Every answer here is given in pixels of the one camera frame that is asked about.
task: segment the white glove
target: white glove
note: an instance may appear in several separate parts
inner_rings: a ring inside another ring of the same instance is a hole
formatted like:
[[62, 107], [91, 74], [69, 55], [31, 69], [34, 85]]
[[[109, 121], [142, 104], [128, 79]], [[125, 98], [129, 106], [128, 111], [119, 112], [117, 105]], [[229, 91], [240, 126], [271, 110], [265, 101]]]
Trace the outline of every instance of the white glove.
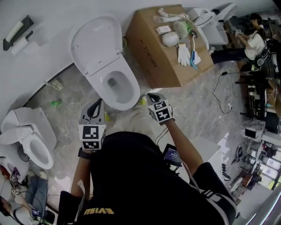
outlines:
[[190, 64], [190, 53], [186, 44], [179, 44], [179, 56], [177, 58], [178, 63], [187, 66]]

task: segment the white shirt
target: white shirt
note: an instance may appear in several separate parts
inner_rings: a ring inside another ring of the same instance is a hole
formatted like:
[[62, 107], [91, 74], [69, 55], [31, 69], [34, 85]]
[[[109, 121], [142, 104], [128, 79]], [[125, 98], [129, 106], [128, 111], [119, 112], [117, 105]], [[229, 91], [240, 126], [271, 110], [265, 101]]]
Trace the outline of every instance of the white shirt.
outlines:
[[38, 224], [38, 221], [35, 221], [30, 216], [30, 213], [28, 212], [27, 208], [23, 207], [21, 204], [11, 202], [11, 216], [14, 217], [14, 211], [17, 219], [23, 224], [23, 225], [36, 225]]
[[259, 56], [265, 48], [264, 41], [257, 31], [255, 31], [249, 36], [248, 44], [251, 48], [246, 47], [245, 54], [249, 59], [255, 60], [256, 56]]

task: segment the white toilet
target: white toilet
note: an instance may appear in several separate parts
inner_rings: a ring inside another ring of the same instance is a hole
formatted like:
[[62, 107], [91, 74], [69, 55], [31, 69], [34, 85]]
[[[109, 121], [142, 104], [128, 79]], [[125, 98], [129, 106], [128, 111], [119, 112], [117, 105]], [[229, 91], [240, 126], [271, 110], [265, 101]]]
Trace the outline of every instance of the white toilet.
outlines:
[[0, 144], [22, 144], [25, 154], [43, 169], [54, 164], [53, 149], [57, 144], [54, 131], [42, 108], [11, 110], [1, 125]]
[[196, 25], [208, 49], [209, 44], [228, 44], [228, 38], [223, 27], [223, 22], [230, 20], [230, 18], [234, 16], [237, 10], [237, 5], [228, 3], [217, 9], [220, 10], [218, 15], [206, 8], [193, 8], [187, 13]]
[[122, 31], [114, 16], [100, 16], [75, 28], [68, 46], [75, 65], [106, 104], [128, 110], [137, 103], [140, 87], [121, 54]]

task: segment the person sitting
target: person sitting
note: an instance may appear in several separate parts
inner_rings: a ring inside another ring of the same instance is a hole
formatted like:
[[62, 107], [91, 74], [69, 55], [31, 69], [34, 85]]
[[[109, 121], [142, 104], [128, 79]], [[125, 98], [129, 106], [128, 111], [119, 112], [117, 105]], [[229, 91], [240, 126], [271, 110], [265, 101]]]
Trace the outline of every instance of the person sitting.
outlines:
[[48, 193], [48, 181], [45, 171], [40, 171], [40, 177], [33, 176], [29, 180], [29, 185], [25, 198], [20, 194], [22, 204], [16, 202], [8, 203], [0, 196], [0, 211], [4, 216], [11, 216], [19, 224], [36, 225], [39, 221], [34, 219], [32, 210], [37, 211], [39, 217], [44, 216], [45, 204]]
[[250, 36], [244, 34], [234, 35], [246, 46], [246, 48], [224, 49], [220, 51], [210, 50], [210, 54], [214, 64], [227, 61], [241, 61], [243, 59], [255, 60], [256, 56], [260, 56], [265, 49], [265, 32], [263, 30], [262, 18], [257, 13], [251, 14], [250, 20], [256, 31]]

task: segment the cardboard box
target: cardboard box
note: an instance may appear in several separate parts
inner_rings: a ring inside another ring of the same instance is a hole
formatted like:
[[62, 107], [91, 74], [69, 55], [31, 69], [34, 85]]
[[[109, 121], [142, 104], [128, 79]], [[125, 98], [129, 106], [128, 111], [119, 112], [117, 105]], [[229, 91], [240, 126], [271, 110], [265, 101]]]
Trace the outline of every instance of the cardboard box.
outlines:
[[[199, 32], [190, 22], [188, 23], [198, 34], [198, 38], [195, 39], [195, 50], [201, 62], [197, 64], [198, 70], [190, 65], [179, 64], [177, 48], [164, 46], [162, 36], [156, 31], [159, 26], [169, 25], [171, 29], [173, 28], [172, 22], [156, 23], [154, 21], [153, 17], [159, 16], [158, 9], [159, 7], [152, 7], [136, 11], [126, 32], [128, 46], [152, 88], [180, 87], [212, 68], [214, 64]], [[164, 10], [171, 14], [184, 13], [181, 5], [167, 6]]]

